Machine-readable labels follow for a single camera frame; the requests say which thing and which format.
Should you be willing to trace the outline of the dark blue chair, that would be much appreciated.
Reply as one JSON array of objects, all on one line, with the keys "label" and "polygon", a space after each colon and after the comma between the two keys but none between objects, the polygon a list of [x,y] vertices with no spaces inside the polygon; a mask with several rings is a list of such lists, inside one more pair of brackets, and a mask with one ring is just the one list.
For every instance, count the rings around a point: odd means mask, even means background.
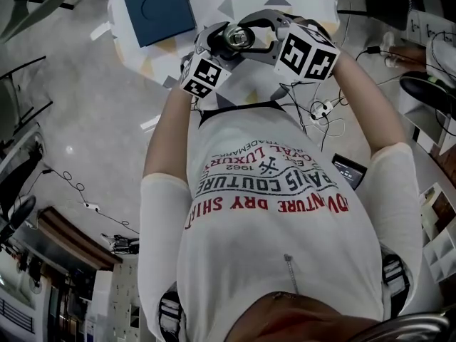
[{"label": "dark blue chair", "polygon": [[412,10],[412,0],[365,0],[366,9],[338,9],[343,15],[366,16],[377,19],[399,31],[405,31],[408,26],[408,17]]}]

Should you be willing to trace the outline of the person's right forearm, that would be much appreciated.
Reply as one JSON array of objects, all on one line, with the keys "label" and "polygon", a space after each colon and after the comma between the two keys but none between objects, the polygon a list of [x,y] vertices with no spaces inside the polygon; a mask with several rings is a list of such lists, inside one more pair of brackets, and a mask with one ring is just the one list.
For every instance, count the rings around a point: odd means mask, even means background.
[{"label": "person's right forearm", "polygon": [[400,118],[391,102],[355,59],[341,51],[333,67],[335,78],[374,154],[405,143]]}]

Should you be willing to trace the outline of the green cup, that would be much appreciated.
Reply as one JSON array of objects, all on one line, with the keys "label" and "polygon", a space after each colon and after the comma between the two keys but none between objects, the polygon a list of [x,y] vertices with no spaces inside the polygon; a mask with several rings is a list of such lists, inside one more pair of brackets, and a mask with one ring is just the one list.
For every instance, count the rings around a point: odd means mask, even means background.
[{"label": "green cup", "polygon": [[219,56],[224,60],[229,61],[238,56],[240,53],[248,51],[249,49],[250,46],[231,46],[229,44],[224,44]]}]

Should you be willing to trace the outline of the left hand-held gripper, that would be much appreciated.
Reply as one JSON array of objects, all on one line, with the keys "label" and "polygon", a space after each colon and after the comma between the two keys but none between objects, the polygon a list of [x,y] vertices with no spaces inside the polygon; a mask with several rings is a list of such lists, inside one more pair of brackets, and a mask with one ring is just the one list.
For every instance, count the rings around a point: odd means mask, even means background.
[{"label": "left hand-held gripper", "polygon": [[242,54],[229,61],[219,56],[227,48],[223,33],[228,25],[228,21],[212,24],[198,34],[195,50],[181,58],[181,90],[203,99],[231,76],[227,69],[235,69],[244,61]]}]

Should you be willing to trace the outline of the black bag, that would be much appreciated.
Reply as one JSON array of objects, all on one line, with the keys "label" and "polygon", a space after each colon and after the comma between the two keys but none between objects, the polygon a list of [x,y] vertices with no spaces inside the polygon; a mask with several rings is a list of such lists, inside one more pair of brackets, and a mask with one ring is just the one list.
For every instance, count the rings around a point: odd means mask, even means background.
[{"label": "black bag", "polygon": [[42,157],[42,152],[36,147],[29,153],[29,159],[20,164],[0,183],[1,216],[8,221],[8,224],[0,232],[0,238],[11,236],[33,210],[36,204],[35,196],[21,200],[18,207],[15,206],[15,202],[25,181],[35,170]]}]

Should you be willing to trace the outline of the brown wooden board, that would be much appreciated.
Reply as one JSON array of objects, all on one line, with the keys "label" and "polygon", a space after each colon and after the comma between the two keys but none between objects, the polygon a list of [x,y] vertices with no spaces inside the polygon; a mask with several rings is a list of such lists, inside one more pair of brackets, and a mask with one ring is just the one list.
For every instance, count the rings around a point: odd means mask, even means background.
[{"label": "brown wooden board", "polygon": [[96,270],[110,271],[123,260],[92,240],[54,207],[38,214],[38,229],[72,256]]}]

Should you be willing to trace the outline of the white printed paper sheet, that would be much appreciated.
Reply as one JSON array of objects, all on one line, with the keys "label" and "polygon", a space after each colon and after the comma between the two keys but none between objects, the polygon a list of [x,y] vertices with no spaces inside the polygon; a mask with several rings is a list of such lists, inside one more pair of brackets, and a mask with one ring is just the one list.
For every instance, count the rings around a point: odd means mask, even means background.
[{"label": "white printed paper sheet", "polygon": [[436,41],[445,41],[456,46],[456,24],[434,14],[412,10],[407,28],[402,34],[406,41],[426,46],[437,35]]}]

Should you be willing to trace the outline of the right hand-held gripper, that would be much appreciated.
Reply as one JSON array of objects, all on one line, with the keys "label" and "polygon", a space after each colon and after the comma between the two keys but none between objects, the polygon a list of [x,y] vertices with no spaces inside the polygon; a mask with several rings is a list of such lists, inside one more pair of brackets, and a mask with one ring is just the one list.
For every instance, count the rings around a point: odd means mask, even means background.
[{"label": "right hand-held gripper", "polygon": [[247,49],[245,58],[274,65],[274,72],[288,81],[324,81],[338,60],[338,48],[313,19],[297,23],[280,11],[264,9],[244,17],[239,26],[275,30],[278,41]]}]

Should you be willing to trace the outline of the person's white printed t-shirt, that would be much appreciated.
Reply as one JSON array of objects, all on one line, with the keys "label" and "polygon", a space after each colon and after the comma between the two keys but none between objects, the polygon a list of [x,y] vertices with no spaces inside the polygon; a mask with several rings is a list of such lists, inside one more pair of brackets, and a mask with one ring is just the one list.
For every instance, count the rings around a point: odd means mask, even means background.
[{"label": "person's white printed t-shirt", "polygon": [[376,153],[357,190],[285,112],[216,115],[199,129],[187,181],[141,183],[138,291],[150,331],[175,286],[191,342],[222,342],[234,322],[275,291],[298,292],[338,312],[389,314],[384,252],[409,280],[422,236],[413,153]]}]

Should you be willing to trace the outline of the person's neck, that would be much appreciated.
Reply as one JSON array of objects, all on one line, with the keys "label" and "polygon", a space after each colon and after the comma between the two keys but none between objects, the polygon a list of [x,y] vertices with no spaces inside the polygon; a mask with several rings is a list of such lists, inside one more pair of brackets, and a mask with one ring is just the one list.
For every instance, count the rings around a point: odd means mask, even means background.
[{"label": "person's neck", "polygon": [[347,342],[378,322],[347,316],[306,296],[275,292],[253,303],[225,342]]}]

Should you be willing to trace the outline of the white storage cabinet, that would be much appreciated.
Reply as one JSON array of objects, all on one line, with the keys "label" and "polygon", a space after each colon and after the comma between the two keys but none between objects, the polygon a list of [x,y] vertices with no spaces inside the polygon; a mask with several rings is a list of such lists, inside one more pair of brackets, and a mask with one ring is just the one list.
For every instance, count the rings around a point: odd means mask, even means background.
[{"label": "white storage cabinet", "polygon": [[140,342],[138,261],[126,259],[97,271],[84,322],[84,342]]}]

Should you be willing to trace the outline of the blurred dark round object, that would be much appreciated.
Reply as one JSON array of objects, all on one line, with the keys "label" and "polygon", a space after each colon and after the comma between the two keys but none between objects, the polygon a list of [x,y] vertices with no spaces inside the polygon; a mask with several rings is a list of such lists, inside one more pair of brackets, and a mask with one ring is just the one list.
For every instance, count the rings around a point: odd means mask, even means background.
[{"label": "blurred dark round object", "polygon": [[228,49],[241,51],[249,49],[255,42],[254,32],[249,27],[230,24],[223,31],[222,37]]}]

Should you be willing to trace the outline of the person's left forearm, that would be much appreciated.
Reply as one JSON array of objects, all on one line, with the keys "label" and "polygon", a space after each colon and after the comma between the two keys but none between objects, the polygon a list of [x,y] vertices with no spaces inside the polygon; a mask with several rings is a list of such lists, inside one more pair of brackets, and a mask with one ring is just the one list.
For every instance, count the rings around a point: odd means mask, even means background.
[{"label": "person's left forearm", "polygon": [[187,181],[187,141],[192,96],[178,85],[170,91],[150,139],[143,175],[160,173]]}]

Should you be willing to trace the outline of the black cabled device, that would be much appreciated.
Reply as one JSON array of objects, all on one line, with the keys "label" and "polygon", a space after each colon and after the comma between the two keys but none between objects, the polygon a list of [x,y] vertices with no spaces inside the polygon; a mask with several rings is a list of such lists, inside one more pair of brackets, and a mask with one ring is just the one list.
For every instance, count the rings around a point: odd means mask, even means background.
[{"label": "black cabled device", "polygon": [[138,238],[127,238],[119,234],[110,237],[104,233],[100,237],[108,243],[108,249],[113,254],[136,255],[139,253]]}]

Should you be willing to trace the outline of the black screen device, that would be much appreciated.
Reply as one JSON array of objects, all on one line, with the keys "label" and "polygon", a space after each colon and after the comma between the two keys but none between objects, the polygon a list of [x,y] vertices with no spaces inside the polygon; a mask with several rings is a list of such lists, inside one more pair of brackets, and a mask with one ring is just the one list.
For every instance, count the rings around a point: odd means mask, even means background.
[{"label": "black screen device", "polygon": [[339,154],[335,154],[331,162],[351,188],[356,190],[363,181],[367,168]]}]

